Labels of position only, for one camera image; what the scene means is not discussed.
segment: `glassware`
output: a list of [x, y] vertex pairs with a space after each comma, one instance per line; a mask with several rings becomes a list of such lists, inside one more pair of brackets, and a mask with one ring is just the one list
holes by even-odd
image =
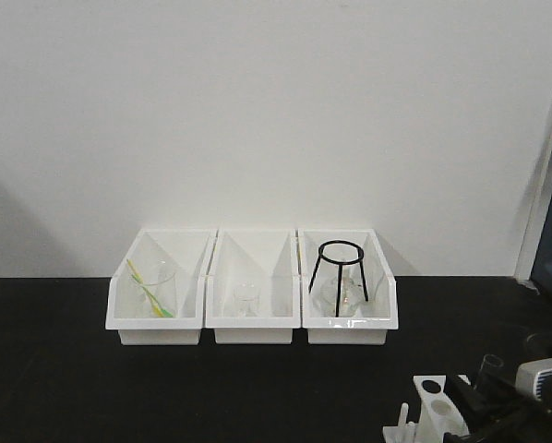
[[127, 261], [133, 282], [142, 296], [144, 317], [175, 317], [177, 300], [175, 289], [175, 266], [160, 260], [154, 265], [137, 270], [131, 260]]
[[486, 353], [477, 372], [474, 383], [474, 389], [479, 392], [485, 392], [487, 384], [490, 383], [492, 376], [497, 376], [504, 366], [504, 361], [497, 355]]
[[[364, 302], [362, 287], [355, 284], [350, 277], [350, 271], [342, 272], [339, 317], [353, 317], [361, 303]], [[338, 278], [334, 277], [321, 286], [317, 294], [318, 304], [326, 317], [335, 317], [335, 307], [338, 298]]]
[[239, 283], [234, 289], [235, 315], [237, 317], [257, 317], [259, 288], [252, 283]]

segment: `door frame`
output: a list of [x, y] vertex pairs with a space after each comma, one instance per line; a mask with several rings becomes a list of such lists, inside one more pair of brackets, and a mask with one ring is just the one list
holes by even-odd
[[552, 196], [552, 105], [547, 124], [548, 133], [537, 165], [539, 174], [535, 179], [533, 203], [514, 270], [514, 278], [518, 280], [530, 279]]

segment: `white storage bin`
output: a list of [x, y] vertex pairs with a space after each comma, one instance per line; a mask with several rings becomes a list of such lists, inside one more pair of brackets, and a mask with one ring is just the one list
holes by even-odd
[[[141, 230], [110, 281], [106, 328], [123, 344], [198, 344], [204, 318], [205, 279], [216, 230]], [[144, 291], [133, 281], [130, 259], [146, 275], [160, 261], [174, 269], [173, 317], [154, 317]]]
[[[364, 269], [369, 303], [361, 304], [352, 317], [329, 317], [319, 308], [317, 294], [328, 279], [335, 278], [337, 267], [319, 265], [318, 275], [309, 293], [309, 283], [318, 259], [318, 248], [330, 240], [344, 240], [364, 249]], [[387, 330], [397, 329], [395, 279], [385, 259], [377, 235], [366, 230], [299, 230], [299, 255], [303, 282], [303, 328], [310, 343], [384, 344]], [[361, 281], [359, 267], [348, 268]]]
[[217, 343], [290, 343], [300, 328], [292, 230], [220, 230], [207, 284], [207, 328]]

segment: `white backdrop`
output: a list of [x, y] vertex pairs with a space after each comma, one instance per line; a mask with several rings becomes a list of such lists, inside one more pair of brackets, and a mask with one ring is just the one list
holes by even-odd
[[511, 275], [551, 100], [552, 0], [0, 1], [0, 276], [109, 276], [145, 225]]

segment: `black tabletop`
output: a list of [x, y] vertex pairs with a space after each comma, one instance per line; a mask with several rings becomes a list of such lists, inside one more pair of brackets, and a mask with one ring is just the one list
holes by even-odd
[[505, 278], [398, 278], [383, 346], [122, 346], [108, 279], [0, 279], [0, 442], [382, 442], [413, 375], [506, 370], [552, 330], [552, 302]]

